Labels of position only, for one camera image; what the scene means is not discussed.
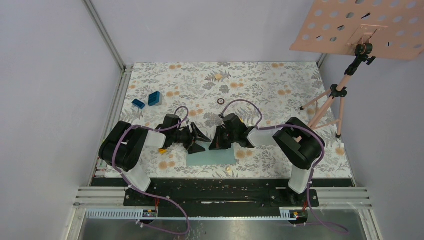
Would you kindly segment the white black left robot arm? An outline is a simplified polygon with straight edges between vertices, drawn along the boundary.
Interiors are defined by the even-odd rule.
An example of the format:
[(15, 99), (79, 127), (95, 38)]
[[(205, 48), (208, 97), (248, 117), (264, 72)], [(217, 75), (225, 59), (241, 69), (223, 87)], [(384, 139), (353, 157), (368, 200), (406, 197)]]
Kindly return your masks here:
[(144, 206), (155, 200), (155, 192), (149, 188), (151, 179), (139, 163), (145, 147), (166, 150), (181, 144), (188, 154), (196, 154), (206, 151), (198, 142), (211, 142), (195, 123), (182, 124), (175, 114), (167, 114), (154, 130), (119, 121), (100, 146), (98, 157), (118, 171), (130, 188), (138, 189), (135, 197)]

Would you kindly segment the teal paper envelope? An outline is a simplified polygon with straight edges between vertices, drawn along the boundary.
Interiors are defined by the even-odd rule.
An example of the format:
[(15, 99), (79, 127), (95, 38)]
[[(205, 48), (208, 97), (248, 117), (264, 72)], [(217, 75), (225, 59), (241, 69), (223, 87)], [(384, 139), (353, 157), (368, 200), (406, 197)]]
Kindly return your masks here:
[(234, 148), (209, 150), (210, 143), (200, 142), (198, 144), (205, 148), (205, 151), (188, 154), (186, 159), (187, 166), (233, 165), (237, 162)]

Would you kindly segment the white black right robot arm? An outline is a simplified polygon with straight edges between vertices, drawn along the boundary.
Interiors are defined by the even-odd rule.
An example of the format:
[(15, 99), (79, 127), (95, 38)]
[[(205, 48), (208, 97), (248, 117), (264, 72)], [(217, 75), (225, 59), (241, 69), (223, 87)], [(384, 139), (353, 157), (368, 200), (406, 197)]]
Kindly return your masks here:
[(226, 150), (234, 143), (249, 149), (279, 147), (292, 164), (287, 201), (299, 206), (307, 199), (305, 191), (312, 180), (314, 163), (325, 154), (325, 141), (299, 118), (291, 117), (281, 125), (258, 127), (247, 126), (231, 113), (216, 128), (209, 150)]

